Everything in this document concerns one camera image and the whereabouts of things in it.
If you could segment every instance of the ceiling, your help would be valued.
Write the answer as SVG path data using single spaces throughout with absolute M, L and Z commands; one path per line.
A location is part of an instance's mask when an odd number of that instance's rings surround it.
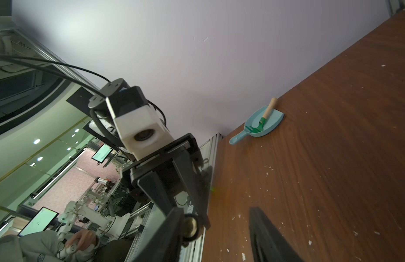
M 55 101 L 35 116 L 0 135 L 0 177 L 23 163 L 29 157 L 35 156 L 35 152 L 86 116 L 66 101 L 78 88 L 77 84 L 69 85 Z M 73 137 L 65 141 L 71 141 L 76 138 Z M 40 139 L 40 142 L 33 144 L 36 139 Z M 67 146 L 65 141 L 64 143 L 61 142 L 61 146 L 65 147 L 66 150 L 69 146 Z
M 66 134 L 12 172 L 6 179 L 0 181 L 0 205 L 16 210 L 25 198 L 75 155 L 76 151 L 88 142 L 88 140 L 84 140 L 92 137 L 82 129 L 87 121 L 80 122 L 71 128 Z
M 62 60 L 140 86 L 199 144 L 388 18 L 385 0 L 13 0 L 14 22 Z

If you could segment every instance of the table surface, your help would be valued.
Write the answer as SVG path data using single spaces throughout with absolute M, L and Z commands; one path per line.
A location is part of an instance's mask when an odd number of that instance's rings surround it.
M 405 11 L 276 109 L 270 134 L 218 145 L 202 261 L 253 261 L 251 206 L 306 262 L 405 261 Z

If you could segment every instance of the computer screen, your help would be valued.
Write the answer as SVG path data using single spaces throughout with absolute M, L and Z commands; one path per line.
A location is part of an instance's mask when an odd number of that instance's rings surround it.
M 105 158 L 109 155 L 109 153 L 112 151 L 112 148 L 104 144 L 100 147 L 100 149 L 92 156 L 92 159 L 96 160 L 99 163 L 103 163 L 105 161 Z
M 18 236 L 25 236 L 28 234 L 44 231 L 48 228 L 51 221 L 58 215 L 57 212 L 52 211 L 46 207 L 41 210 L 32 218 L 29 223 L 21 230 Z

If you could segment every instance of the black cable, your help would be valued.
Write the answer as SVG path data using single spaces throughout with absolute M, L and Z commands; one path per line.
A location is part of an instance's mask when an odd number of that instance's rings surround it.
M 179 204 L 178 201 L 176 200 L 176 196 L 174 196 L 174 198 L 175 198 L 176 203 L 177 203 L 178 205 L 181 205 L 181 204 Z
M 97 117 L 95 110 L 92 108 L 90 109 L 90 117 L 93 119 L 93 122 L 95 122 L 96 126 L 102 132 L 102 134 L 114 145 L 117 145 L 118 142 L 116 141 L 116 137 L 109 132 L 105 126 L 100 122 L 100 119 Z
M 26 63 L 26 62 L 18 61 L 18 60 L 15 60 L 15 59 L 11 59 L 11 58 L 8 58 L 8 57 L 3 57 L 1 55 L 0 55 L 0 60 L 1 61 L 6 61 L 6 62 L 9 62 L 9 63 L 13 63 L 13 64 L 16 64 L 16 65 L 30 67 L 30 68 L 33 68 L 33 69 L 36 69 L 36 70 L 39 70 L 39 71 L 47 72 L 49 74 L 61 77 L 61 78 L 66 79 L 68 81 L 72 81 L 73 83 L 76 83 L 78 85 L 81 85 L 84 88 L 88 89 L 89 91 L 91 91 L 91 92 L 93 92 L 93 93 L 95 93 L 95 94 L 97 94 L 97 95 L 99 95 L 99 96 L 101 96 L 103 98 L 106 98 L 106 96 L 104 94 L 102 94 L 98 90 L 94 89 L 93 87 L 90 87 L 90 86 L 88 86 L 88 85 L 86 85 L 86 84 L 84 84 L 84 83 L 82 83 L 82 82 L 80 82 L 80 81 L 78 81 L 78 80 L 76 80 L 74 78 L 66 76 L 63 73 L 56 72 L 56 71 L 51 70 L 51 69 L 46 68 L 46 67 L 41 67 L 41 66 L 29 64 L 29 63 Z
M 58 228 L 56 229 L 56 232 L 58 232 L 58 230 L 60 230 L 60 228 L 63 226 L 63 223 L 60 223 L 60 225 L 58 226 Z
M 102 75 L 99 75 L 98 73 L 95 73 L 93 71 L 90 71 L 90 70 L 87 70 L 87 69 L 84 69 L 84 68 L 81 68 L 81 67 L 78 67 L 78 66 L 75 66 L 75 65 L 69 65 L 69 64 L 66 64 L 66 63 L 61 63 L 61 62 L 56 62 L 56 61 L 51 61 L 51 60 L 46 60 L 46 59 L 41 59 L 41 58 L 35 58 L 35 57 L 20 57 L 20 56 L 17 56 L 17 55 L 3 55 L 3 54 L 0 54 L 0 57 L 8 57 L 8 58 L 13 58 L 13 59 L 24 59 L 24 60 L 40 61 L 40 62 L 47 62 L 47 63 L 61 65 L 61 66 L 68 66 L 68 67 L 72 67 L 72 68 L 75 68 L 75 69 L 79 69 L 79 70 L 91 73 L 91 74 L 93 74 L 95 76 L 99 76 L 99 77 L 105 79 L 106 81 L 110 82 L 109 79 L 107 79 L 106 77 L 104 77 Z
M 111 225 L 109 228 L 107 228 L 107 231 L 106 231 L 106 232 L 105 232 L 105 231 L 102 231 L 102 234 L 100 234 L 100 235 L 105 235 L 106 233 L 108 233 L 109 230 L 111 230 L 112 226 L 115 224 L 115 221 L 116 221 L 116 217 L 115 217 L 115 219 L 113 220 L 112 225 Z
M 159 112 L 162 114 L 163 116 L 163 124 L 166 126 L 166 117 L 165 114 L 163 113 L 163 111 L 158 108 L 158 106 L 156 106 L 153 102 L 151 102 L 150 100 L 147 99 L 147 102 L 149 102 L 149 104 L 151 104 L 152 106 L 154 106 L 154 109 L 159 110 Z
M 15 218 L 15 216 L 9 217 L 9 219 L 6 220 L 6 222 L 9 222 L 10 219 Z
M 19 71 L 15 71 L 15 72 L 10 72 L 10 71 L 4 70 L 2 66 L 0 67 L 0 71 L 5 72 L 5 73 L 7 73 L 7 74 L 16 74 L 16 73 L 19 73 L 19 72 L 22 72 L 22 71 L 26 71 L 26 70 L 28 70 L 28 68 L 24 68 L 24 69 L 21 69 L 21 70 L 19 70 Z
M 63 244 L 63 248 L 60 249 L 60 250 L 58 250 L 58 247 L 60 246 L 60 244 Z M 58 254 L 58 258 L 60 258 L 61 251 L 63 251 L 64 247 L 65 247 L 65 245 L 64 245 L 63 241 L 59 241 L 58 244 L 57 244 L 57 250 L 58 250 L 58 251 L 57 251 L 57 254 Z
M 35 58 L 35 57 L 22 57 L 22 56 L 16 56 L 16 55 L 4 55 L 4 54 L 0 54 L 0 60 L 6 61 L 6 62 L 12 62 L 13 64 L 17 64 L 17 65 L 23 66 L 23 65 L 20 64 L 20 63 L 14 62 L 14 60 L 12 60 L 12 59 L 24 59 L 24 60 L 32 60 L 32 61 L 46 62 L 46 63 L 56 64 L 56 65 L 61 65 L 61 66 L 68 66 L 68 67 L 72 67 L 72 68 L 75 68 L 75 69 L 79 69 L 79 70 L 82 70 L 82 71 L 91 73 L 91 74 L 93 74 L 93 75 L 95 75 L 95 76 L 99 76 L 99 77 L 105 79 L 106 81 L 110 82 L 110 80 L 107 79 L 106 77 L 104 77 L 104 76 L 102 76 L 102 75 L 99 75 L 98 73 L 95 73 L 95 72 L 93 72 L 93 71 L 90 71 L 90 70 L 84 69 L 84 68 L 82 68 L 82 67 L 79 67 L 79 66 L 70 65 L 70 64 L 66 64 L 66 63 L 62 63 L 62 62 L 51 61 L 51 60 L 47 60 L 47 59 Z M 30 67 L 30 68 L 34 68 L 34 69 L 37 69 L 37 70 L 41 70 L 41 69 L 37 68 L 37 67 L 38 67 L 37 65 L 25 63 L 25 62 L 22 62 L 22 61 L 20 61 L 20 62 L 21 62 L 21 63 L 24 63 L 24 66 L 26 66 L 26 67 Z M 64 79 L 67 79 L 67 80 L 70 80 L 70 81 L 72 81 L 72 82 L 74 82 L 74 83 L 77 83 L 77 84 L 79 84 L 79 85 L 81 85 L 81 86 L 83 86 L 83 87 L 85 87 L 85 88 L 87 88 L 87 89 L 89 89 L 89 90 L 90 90 L 90 88 L 91 88 L 90 91 L 92 91 L 92 92 L 98 94 L 98 95 L 101 96 L 101 97 L 104 97 L 104 98 L 106 97 L 106 96 L 104 96 L 103 94 L 101 94 L 99 91 L 97 91 L 96 89 L 94 89 L 94 88 L 92 88 L 92 87 L 90 87 L 90 86 L 84 85 L 84 84 L 81 83 L 81 82 L 76 82 L 76 80 L 75 80 L 74 78 L 70 78 L 69 76 L 66 76 L 66 77 L 68 77 L 69 79 L 68 79 L 68 78 L 65 78 L 65 77 L 62 77 L 62 76 L 60 76 L 60 77 L 61 77 L 61 78 L 64 78 Z M 165 114 L 163 113 L 163 111 L 162 111 L 158 106 L 156 106 L 156 104 L 154 104 L 153 102 L 151 102 L 150 100 L 147 100 L 147 101 L 149 102 L 149 104 L 151 104 L 156 110 L 158 110 L 158 111 L 162 114 L 162 116 L 163 116 L 163 124 L 164 124 L 165 127 L 166 127 L 166 124 L 167 124 L 167 123 L 166 123 L 166 116 L 165 116 Z

